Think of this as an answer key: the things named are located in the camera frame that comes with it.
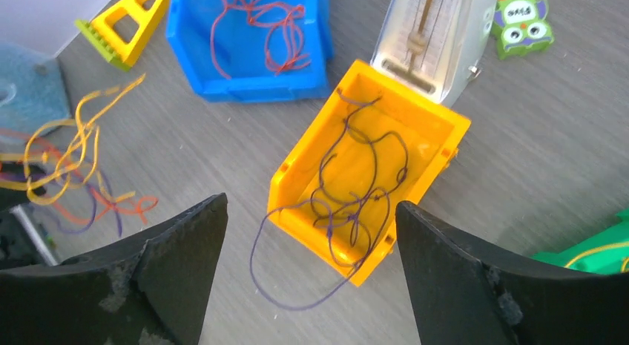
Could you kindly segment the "blue plastic bin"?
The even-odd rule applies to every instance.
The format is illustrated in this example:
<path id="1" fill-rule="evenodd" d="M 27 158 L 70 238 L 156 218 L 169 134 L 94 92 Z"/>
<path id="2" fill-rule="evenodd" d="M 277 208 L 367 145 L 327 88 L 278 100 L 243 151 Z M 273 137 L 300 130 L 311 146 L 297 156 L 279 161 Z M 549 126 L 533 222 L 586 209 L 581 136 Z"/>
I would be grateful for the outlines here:
<path id="1" fill-rule="evenodd" d="M 165 36 L 209 102 L 279 102 L 330 93 L 330 0 L 171 0 Z"/>

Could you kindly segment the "orange plastic bin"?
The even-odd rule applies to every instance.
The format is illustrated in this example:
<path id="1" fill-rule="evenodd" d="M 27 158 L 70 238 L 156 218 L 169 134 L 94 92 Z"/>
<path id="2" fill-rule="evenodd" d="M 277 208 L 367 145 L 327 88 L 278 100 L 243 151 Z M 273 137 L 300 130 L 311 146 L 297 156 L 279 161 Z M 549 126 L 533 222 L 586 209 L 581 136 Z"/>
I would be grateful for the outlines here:
<path id="1" fill-rule="evenodd" d="M 397 240 L 396 205 L 422 199 L 470 124 L 358 60 L 272 177 L 269 220 L 359 286 Z"/>

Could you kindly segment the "green plastic bin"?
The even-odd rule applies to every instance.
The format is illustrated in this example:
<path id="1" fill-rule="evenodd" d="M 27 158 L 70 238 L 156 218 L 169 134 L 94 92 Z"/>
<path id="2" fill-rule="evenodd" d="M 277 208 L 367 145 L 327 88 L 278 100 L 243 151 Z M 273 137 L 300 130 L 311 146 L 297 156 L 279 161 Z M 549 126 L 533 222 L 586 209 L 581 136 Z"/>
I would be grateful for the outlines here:
<path id="1" fill-rule="evenodd" d="M 628 209 L 616 214 L 619 222 L 562 252 L 539 252 L 531 258 L 554 266 L 613 275 L 628 272 Z"/>

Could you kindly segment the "green owl toy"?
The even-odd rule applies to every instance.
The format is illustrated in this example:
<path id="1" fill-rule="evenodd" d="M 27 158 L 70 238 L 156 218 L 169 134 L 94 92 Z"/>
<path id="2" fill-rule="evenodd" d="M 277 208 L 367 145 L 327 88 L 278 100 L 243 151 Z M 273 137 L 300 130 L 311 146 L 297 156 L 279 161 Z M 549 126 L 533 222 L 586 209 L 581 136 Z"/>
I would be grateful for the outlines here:
<path id="1" fill-rule="evenodd" d="M 497 0 L 491 35 L 500 60 L 547 50 L 555 41 L 547 0 Z"/>

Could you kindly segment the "white metronome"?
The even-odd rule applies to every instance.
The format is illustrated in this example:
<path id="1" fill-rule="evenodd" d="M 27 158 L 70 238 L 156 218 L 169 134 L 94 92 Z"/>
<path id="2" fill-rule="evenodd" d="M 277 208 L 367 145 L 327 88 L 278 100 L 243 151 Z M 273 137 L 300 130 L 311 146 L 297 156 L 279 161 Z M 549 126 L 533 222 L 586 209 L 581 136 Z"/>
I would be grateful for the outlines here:
<path id="1" fill-rule="evenodd" d="M 452 107 L 480 72 L 497 0 L 391 0 L 370 65 Z"/>

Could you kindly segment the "yellow triangle block left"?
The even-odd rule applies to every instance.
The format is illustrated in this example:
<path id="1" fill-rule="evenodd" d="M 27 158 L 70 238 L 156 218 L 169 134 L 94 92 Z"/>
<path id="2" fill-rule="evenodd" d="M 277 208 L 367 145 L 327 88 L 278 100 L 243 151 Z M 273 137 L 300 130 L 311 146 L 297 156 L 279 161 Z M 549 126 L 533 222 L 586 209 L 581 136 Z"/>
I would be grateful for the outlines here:
<path id="1" fill-rule="evenodd" d="M 106 62 L 129 71 L 169 4 L 170 0 L 119 0 L 90 21 L 77 19 L 74 24 Z"/>

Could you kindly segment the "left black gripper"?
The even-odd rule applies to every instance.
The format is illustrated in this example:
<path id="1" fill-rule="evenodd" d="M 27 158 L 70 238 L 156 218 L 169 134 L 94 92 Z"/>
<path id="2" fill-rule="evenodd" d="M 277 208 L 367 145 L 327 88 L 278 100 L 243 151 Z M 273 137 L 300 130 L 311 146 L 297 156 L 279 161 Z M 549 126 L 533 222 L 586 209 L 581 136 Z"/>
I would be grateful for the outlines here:
<path id="1" fill-rule="evenodd" d="M 1 188 L 1 269 L 44 264 L 56 266 L 59 257 L 45 238 L 44 229 L 28 209 L 26 193 Z"/>

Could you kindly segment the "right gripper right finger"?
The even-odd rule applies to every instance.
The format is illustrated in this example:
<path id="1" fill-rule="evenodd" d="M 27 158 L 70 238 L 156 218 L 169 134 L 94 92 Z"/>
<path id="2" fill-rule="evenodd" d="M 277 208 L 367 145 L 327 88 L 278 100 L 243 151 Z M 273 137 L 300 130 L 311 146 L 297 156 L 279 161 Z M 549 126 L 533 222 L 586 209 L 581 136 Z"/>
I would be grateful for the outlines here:
<path id="1" fill-rule="evenodd" d="M 398 248 L 423 344 L 626 344 L 628 275 L 543 263 L 409 201 Z"/>

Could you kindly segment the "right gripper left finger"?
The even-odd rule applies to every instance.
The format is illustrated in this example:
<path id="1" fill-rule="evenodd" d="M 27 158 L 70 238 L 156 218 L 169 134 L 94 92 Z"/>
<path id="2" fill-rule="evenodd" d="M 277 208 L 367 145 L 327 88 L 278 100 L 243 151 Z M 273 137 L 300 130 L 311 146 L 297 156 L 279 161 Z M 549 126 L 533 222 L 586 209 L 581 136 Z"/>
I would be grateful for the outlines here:
<path id="1" fill-rule="evenodd" d="M 228 223 L 215 194 L 67 259 L 1 272 L 3 344 L 197 344 Z"/>

